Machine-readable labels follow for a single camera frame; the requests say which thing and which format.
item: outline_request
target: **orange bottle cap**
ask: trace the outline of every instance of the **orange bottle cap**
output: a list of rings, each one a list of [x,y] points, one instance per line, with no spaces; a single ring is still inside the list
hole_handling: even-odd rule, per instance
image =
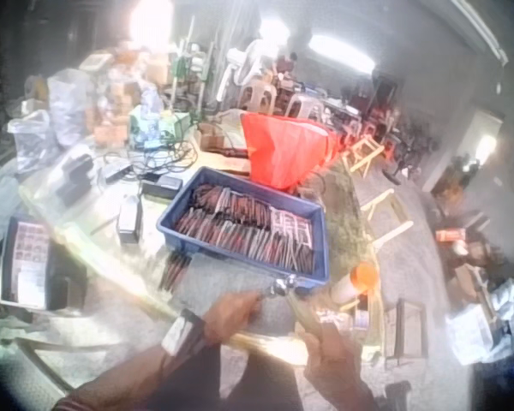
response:
[[[350,281],[361,294],[377,287],[379,273],[369,263],[361,262],[350,273]]]

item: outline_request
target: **ceiling light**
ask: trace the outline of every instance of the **ceiling light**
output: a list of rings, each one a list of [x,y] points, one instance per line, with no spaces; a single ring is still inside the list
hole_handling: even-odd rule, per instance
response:
[[[508,56],[499,44],[499,41],[489,29],[484,20],[480,17],[478,12],[466,0],[451,0],[455,7],[463,13],[463,15],[470,21],[476,31],[481,35],[483,40],[487,43],[491,52],[497,57],[501,65],[504,67],[508,63]]]
[[[351,45],[327,36],[314,35],[308,45],[322,56],[336,60],[365,74],[372,74],[375,62]]]
[[[290,30],[276,19],[264,19],[260,25],[260,36],[269,43],[285,45],[290,37]]]
[[[168,0],[140,0],[131,14],[129,31],[139,47],[166,53],[170,43],[173,4]]]

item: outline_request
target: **tray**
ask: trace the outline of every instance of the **tray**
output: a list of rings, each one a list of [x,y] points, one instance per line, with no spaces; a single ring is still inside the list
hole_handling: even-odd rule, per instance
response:
[[[257,200],[264,201],[277,209],[286,210],[299,217],[309,219],[313,227],[312,240],[314,249],[314,267],[312,274],[302,274],[300,272],[286,270],[275,265],[249,259],[239,253],[232,253],[224,248],[213,246],[207,242],[196,240],[193,237],[189,237],[175,231],[174,227],[176,222],[188,208],[188,203],[193,189],[204,183],[217,184],[229,187],[241,194],[253,195]],[[188,184],[182,188],[158,220],[157,229],[164,234],[168,245],[173,248],[180,249],[185,253],[197,253],[200,250],[206,250],[220,256],[237,259],[251,265],[266,268],[276,277],[287,277],[290,274],[296,274],[299,278],[298,286],[307,289],[323,285],[329,281],[326,221],[324,219],[324,211],[320,205],[280,193],[279,191],[272,190],[254,182],[243,180],[207,167],[200,168]]]

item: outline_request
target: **person's hand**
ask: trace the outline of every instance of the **person's hand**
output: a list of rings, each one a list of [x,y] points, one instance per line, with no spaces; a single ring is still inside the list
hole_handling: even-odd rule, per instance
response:
[[[207,343],[210,345],[228,341],[248,325],[249,316],[260,310],[262,293],[247,291],[225,294],[219,298],[204,316]]]
[[[308,363],[305,377],[335,408],[373,409],[371,391],[360,379],[362,348],[345,343],[337,327],[322,324],[321,340],[304,332]]]

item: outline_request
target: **orange bag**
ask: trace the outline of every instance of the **orange bag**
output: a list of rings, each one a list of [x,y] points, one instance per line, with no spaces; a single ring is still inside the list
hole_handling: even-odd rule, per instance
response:
[[[310,120],[247,113],[242,127],[251,181],[278,190],[292,187],[317,165],[329,163],[339,149],[338,136]]]

